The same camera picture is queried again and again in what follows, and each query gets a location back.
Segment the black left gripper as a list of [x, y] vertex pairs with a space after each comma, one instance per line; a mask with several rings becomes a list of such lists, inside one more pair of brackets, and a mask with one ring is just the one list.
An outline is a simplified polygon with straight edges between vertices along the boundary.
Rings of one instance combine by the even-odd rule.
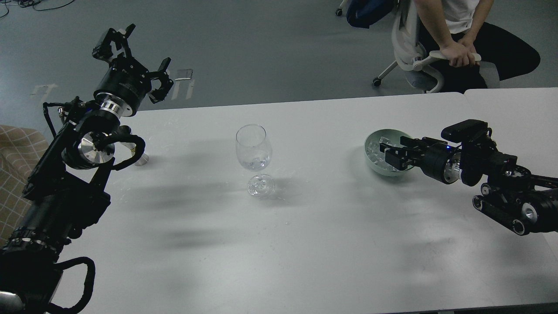
[[[100, 102], [106, 95], [121, 99], [125, 105], [123, 116], [126, 117], [137, 113], [146, 95], [153, 104], [162, 102], [174, 85], [167, 71], [170, 57], [162, 60], [158, 70], [151, 72], [136, 59], [116, 59], [118, 56], [133, 57], [128, 38], [135, 28], [135, 24], [130, 24], [123, 33], [109, 28], [92, 50], [94, 59], [109, 64], [108, 71], [93, 93], [94, 99]], [[151, 81], [154, 80], [160, 82], [160, 86], [151, 89]]]

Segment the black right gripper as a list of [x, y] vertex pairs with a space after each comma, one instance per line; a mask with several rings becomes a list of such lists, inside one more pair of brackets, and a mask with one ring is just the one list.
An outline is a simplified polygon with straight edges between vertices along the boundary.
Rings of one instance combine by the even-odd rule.
[[399, 137], [404, 147], [380, 144], [383, 160], [398, 171], [418, 167], [427, 176], [444, 184], [460, 179], [461, 151], [447, 142], [430, 138]]

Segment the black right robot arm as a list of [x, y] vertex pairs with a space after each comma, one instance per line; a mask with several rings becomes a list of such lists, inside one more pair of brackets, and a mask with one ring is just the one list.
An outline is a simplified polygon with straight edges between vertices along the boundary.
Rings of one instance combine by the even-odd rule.
[[418, 167], [444, 184], [475, 186], [485, 177], [473, 207], [519, 236], [557, 231], [557, 179], [518, 165], [517, 157], [501, 153], [487, 133], [461, 139], [457, 147], [401, 137], [398, 146], [379, 143], [379, 151], [397, 170]]

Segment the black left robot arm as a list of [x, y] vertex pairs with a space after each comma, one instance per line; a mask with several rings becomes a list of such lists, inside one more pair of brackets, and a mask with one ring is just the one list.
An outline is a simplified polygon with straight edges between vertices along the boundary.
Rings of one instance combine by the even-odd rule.
[[109, 68], [91, 101], [56, 104], [62, 128], [30, 173], [23, 197], [31, 207], [1, 249], [3, 314], [78, 314], [92, 298], [95, 262], [59, 256], [109, 207], [110, 173], [145, 157], [144, 139], [120, 119], [134, 116], [145, 97], [163, 101], [174, 84], [170, 58], [150, 71], [133, 57], [134, 29], [110, 28], [92, 50]]

